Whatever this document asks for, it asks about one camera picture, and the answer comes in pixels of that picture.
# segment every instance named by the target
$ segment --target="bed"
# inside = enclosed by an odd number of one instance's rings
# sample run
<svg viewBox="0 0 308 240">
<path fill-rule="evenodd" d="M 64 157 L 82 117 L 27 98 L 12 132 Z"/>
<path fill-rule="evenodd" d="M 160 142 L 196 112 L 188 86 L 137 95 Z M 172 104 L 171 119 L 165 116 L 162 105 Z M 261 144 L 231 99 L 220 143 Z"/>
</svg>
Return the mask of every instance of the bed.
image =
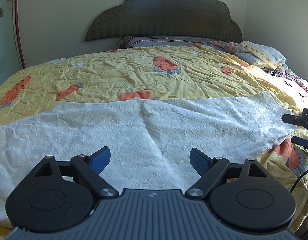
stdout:
<svg viewBox="0 0 308 240">
<path fill-rule="evenodd" d="M 242 41 L 227 6 L 218 0 L 126 0 L 97 17 L 85 41 L 123 36 L 118 49 L 54 59 L 12 75 L 0 86 L 0 127 L 60 102 L 194 101 L 269 92 L 279 106 L 293 114 L 308 108 L 308 97 L 210 43 Z M 300 127 L 292 135 L 308 139 L 308 131 Z M 287 189 L 308 169 L 308 153 L 288 139 L 260 153 L 257 160 Z M 297 212 L 290 230 L 307 239 L 308 175 L 293 196 Z M 0 224 L 8 226 L 6 218 L 0 217 Z M 8 231 L 0 226 L 0 236 Z"/>
</svg>

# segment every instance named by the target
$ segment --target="black cable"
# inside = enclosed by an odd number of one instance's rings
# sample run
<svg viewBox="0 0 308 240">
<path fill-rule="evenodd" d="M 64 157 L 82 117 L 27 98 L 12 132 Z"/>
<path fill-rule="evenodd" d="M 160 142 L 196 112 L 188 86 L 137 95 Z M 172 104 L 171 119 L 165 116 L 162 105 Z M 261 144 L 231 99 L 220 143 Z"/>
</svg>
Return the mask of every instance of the black cable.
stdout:
<svg viewBox="0 0 308 240">
<path fill-rule="evenodd" d="M 308 170 L 305 171 L 302 175 L 300 175 L 298 177 L 298 179 L 295 181 L 294 185 L 292 186 L 291 190 L 290 190 L 290 193 L 293 192 L 294 188 L 296 187 L 297 183 L 308 173 Z"/>
</svg>

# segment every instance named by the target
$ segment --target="dark upholstered headboard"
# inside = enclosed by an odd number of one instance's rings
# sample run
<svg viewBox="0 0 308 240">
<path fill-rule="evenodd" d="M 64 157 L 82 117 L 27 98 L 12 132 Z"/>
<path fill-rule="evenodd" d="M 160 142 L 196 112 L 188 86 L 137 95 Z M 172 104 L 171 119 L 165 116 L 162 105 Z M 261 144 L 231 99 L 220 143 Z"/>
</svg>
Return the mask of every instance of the dark upholstered headboard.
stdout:
<svg viewBox="0 0 308 240">
<path fill-rule="evenodd" d="M 125 0 L 101 13 L 85 41 L 124 35 L 197 36 L 241 42 L 241 30 L 218 0 Z"/>
</svg>

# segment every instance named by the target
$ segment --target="gray ribbed panel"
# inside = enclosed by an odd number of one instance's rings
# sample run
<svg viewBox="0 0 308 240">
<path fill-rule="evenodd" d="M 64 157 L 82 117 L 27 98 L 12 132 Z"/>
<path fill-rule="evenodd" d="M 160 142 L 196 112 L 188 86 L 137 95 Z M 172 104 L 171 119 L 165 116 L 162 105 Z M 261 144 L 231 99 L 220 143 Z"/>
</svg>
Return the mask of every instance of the gray ribbed panel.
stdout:
<svg viewBox="0 0 308 240">
<path fill-rule="evenodd" d="M 180 190 L 127 189 L 118 199 L 103 200 L 83 223 L 53 234 L 18 229 L 8 240 L 292 240 L 289 231 L 254 236 L 227 228 L 202 201 L 183 197 Z"/>
<path fill-rule="evenodd" d="M 124 35 L 177 35 L 242 41 L 241 30 L 218 0 L 125 0 L 100 14 L 85 41 Z"/>
</svg>

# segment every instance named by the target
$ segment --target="crosshair logo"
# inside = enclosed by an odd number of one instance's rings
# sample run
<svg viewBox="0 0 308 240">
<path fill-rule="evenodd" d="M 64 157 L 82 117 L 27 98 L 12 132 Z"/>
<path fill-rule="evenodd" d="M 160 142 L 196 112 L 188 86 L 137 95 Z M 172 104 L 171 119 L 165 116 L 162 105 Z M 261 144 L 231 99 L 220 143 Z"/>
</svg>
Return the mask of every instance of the crosshair logo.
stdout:
<svg viewBox="0 0 308 240">
<path fill-rule="evenodd" d="M 157 194 L 156 194 L 155 192 L 152 192 L 152 193 L 149 194 L 149 196 L 150 196 L 150 197 L 156 197 Z"/>
</svg>

